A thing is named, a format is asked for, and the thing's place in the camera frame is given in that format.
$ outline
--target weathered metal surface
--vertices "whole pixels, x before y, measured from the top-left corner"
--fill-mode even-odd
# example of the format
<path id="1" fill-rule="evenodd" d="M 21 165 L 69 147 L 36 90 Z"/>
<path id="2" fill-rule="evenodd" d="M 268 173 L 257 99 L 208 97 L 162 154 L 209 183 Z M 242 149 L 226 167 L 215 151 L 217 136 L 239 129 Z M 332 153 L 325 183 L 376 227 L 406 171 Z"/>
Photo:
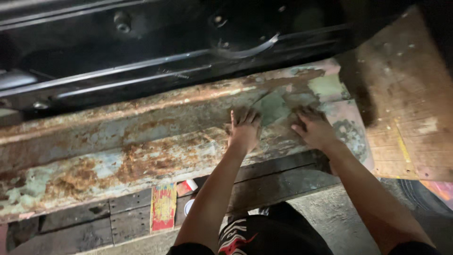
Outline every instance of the weathered metal surface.
<path id="1" fill-rule="evenodd" d="M 339 82 L 333 90 L 310 83 L 338 71 L 328 59 L 1 129 L 0 220 L 209 174 L 226 149 L 233 107 L 277 87 L 289 105 L 345 99 Z M 287 132 L 291 121 L 265 127 L 260 149 L 244 165 L 307 150 Z"/>

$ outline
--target concrete floor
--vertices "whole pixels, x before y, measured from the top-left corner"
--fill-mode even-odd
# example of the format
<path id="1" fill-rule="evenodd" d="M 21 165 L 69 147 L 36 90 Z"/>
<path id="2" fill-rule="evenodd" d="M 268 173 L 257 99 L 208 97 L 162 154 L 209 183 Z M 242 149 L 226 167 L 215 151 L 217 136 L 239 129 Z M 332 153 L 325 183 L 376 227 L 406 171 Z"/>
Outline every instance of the concrete floor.
<path id="1" fill-rule="evenodd" d="M 383 185 L 408 206 L 443 254 L 453 250 L 453 219 L 418 210 L 402 194 L 396 180 L 383 179 Z M 326 240 L 335 255 L 379 255 L 379 249 L 363 225 L 342 185 L 287 201 L 302 213 Z M 164 255 L 178 231 L 172 231 L 87 255 Z"/>

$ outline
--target person's right hand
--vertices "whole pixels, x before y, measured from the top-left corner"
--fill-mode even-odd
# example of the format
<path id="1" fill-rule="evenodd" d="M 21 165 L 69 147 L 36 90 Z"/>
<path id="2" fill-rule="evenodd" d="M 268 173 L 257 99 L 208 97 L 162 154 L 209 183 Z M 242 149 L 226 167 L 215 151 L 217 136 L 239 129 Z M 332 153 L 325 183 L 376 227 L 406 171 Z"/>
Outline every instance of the person's right hand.
<path id="1" fill-rule="evenodd" d="M 291 128 L 314 149 L 324 151 L 327 146 L 339 141 L 332 126 L 323 119 L 320 112 L 311 107 L 299 107 L 297 115 L 306 129 L 296 124 Z"/>

